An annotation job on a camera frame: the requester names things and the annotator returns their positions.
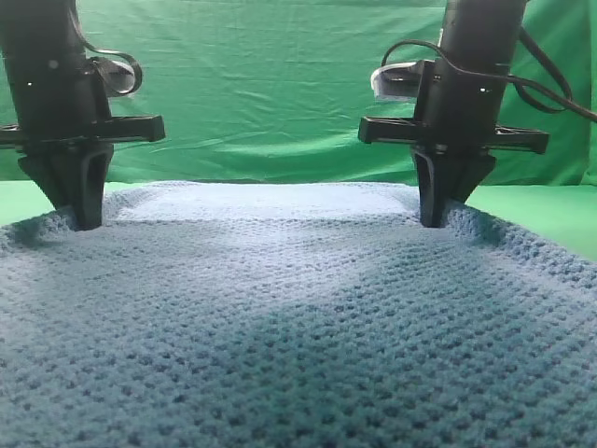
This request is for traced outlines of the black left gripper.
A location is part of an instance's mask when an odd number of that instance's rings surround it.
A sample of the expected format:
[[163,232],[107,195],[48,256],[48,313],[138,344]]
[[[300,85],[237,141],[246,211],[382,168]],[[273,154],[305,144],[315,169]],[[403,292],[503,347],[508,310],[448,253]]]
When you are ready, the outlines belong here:
[[[17,115],[1,127],[1,145],[38,152],[80,143],[157,142],[166,136],[163,117],[114,116],[106,93],[106,58],[40,63],[5,60]],[[21,170],[56,210],[68,208],[81,230],[103,223],[104,183],[112,144],[88,144],[78,161],[67,156],[24,156]]]

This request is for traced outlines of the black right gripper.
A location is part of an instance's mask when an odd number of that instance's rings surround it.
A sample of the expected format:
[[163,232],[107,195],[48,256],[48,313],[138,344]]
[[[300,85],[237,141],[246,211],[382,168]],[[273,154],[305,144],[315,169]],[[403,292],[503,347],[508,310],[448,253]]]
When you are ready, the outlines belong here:
[[426,228],[441,228],[448,202],[465,203],[496,165],[494,156],[459,164],[452,157],[470,158],[491,149],[543,154],[549,135],[497,123],[503,83],[460,75],[444,62],[420,61],[423,77],[413,98],[413,116],[363,117],[358,139],[410,147],[418,176],[420,222]]

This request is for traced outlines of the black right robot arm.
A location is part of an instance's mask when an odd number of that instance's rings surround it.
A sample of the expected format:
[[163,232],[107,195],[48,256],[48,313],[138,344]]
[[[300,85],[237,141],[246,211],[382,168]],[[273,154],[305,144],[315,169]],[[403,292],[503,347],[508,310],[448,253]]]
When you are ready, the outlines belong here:
[[[415,112],[365,117],[358,137],[410,144],[425,227],[439,227],[447,203],[464,202],[492,171],[492,148],[546,149],[545,133],[497,123],[515,47],[528,41],[524,9],[522,1],[450,1],[435,60],[382,63],[372,74],[377,97],[412,97]],[[18,116],[2,143],[20,150],[20,168],[53,206],[71,208],[83,230],[99,227],[115,144],[165,136],[159,115],[111,113],[110,98],[140,88],[138,62],[91,45],[72,1],[3,2],[1,52]]]

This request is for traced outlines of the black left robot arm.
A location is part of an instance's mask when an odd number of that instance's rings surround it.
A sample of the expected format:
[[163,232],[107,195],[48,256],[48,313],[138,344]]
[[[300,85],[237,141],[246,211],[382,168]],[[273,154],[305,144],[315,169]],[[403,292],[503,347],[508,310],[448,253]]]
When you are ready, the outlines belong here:
[[21,153],[22,171],[81,230],[100,227],[114,145],[165,137],[160,115],[111,112],[110,98],[140,89],[140,64],[94,47],[74,1],[2,2],[1,54],[18,120],[2,127],[2,146]]

